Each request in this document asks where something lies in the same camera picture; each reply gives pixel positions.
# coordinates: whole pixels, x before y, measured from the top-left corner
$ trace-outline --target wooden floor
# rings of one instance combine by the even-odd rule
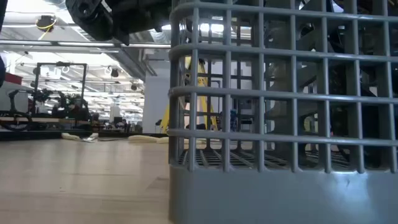
[[[163,224],[167,145],[0,142],[0,223]]]

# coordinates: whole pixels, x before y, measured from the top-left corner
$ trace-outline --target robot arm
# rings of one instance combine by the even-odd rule
[[[162,31],[169,23],[171,0],[66,0],[73,21],[94,39],[129,44],[129,34]]]

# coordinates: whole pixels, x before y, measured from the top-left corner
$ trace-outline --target white wall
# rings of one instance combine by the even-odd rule
[[[232,62],[231,63],[231,75],[237,75],[237,62]],[[213,74],[223,74],[223,63],[222,62],[216,62],[211,65],[211,72]],[[251,76],[251,67],[247,66],[245,62],[241,62],[241,75],[242,76]],[[223,87],[223,81],[222,78],[212,78],[211,80],[213,81],[220,81],[220,87]],[[215,82],[211,83],[211,87],[218,88],[218,84]],[[231,80],[231,88],[238,88],[237,80],[233,79]],[[250,80],[241,80],[241,89],[243,90],[251,90],[252,89],[252,84]],[[220,98],[220,111],[218,111],[218,98],[217,97],[212,97],[211,98],[211,105],[213,106],[214,112],[220,112],[223,110],[223,99]]]
[[[155,123],[163,118],[169,103],[170,76],[146,76],[145,105],[142,117],[143,133],[159,133],[155,130]]]

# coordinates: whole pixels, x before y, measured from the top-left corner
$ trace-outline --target blue object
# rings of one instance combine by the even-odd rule
[[[231,131],[236,131],[238,128],[238,114],[236,110],[231,110],[231,120],[229,122]]]

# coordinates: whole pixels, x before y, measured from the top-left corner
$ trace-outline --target overhead beam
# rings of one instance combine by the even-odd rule
[[[128,46],[120,43],[104,42],[68,42],[68,41],[43,41],[43,40],[0,40],[0,45],[28,45],[52,47],[93,47],[106,49],[134,48],[134,49],[170,49],[170,44],[131,43]]]
[[[61,24],[56,23],[57,27],[79,27],[77,24]],[[31,22],[4,22],[3,27],[9,28],[27,28],[27,27],[36,27],[34,23]]]
[[[39,47],[29,45],[0,45],[0,50],[14,51],[14,52],[53,52],[53,53],[70,53],[70,54],[111,54],[118,53],[120,49],[94,49],[84,47]]]

